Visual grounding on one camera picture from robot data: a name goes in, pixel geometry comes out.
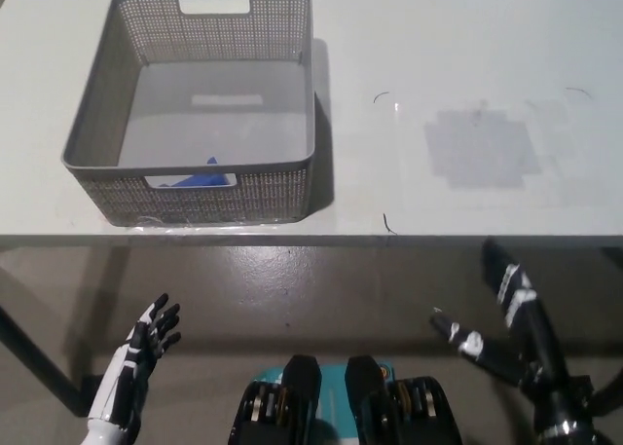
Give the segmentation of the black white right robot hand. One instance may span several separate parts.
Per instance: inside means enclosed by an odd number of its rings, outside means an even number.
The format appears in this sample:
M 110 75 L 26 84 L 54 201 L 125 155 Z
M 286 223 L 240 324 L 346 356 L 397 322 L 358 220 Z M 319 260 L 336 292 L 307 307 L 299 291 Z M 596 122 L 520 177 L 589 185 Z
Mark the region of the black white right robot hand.
M 483 281 L 493 292 L 512 349 L 485 338 L 436 309 L 430 324 L 471 364 L 537 399 L 565 389 L 570 382 L 560 342 L 525 267 L 495 239 L 481 249 Z

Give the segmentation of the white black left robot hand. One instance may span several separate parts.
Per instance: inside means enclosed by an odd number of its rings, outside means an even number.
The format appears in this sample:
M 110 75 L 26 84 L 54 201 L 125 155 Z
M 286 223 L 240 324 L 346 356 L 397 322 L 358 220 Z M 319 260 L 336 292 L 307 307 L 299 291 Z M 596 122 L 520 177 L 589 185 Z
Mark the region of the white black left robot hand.
M 85 444 L 133 444 L 141 429 L 149 379 L 158 361 L 178 343 L 180 305 L 160 295 L 116 348 L 94 396 Z

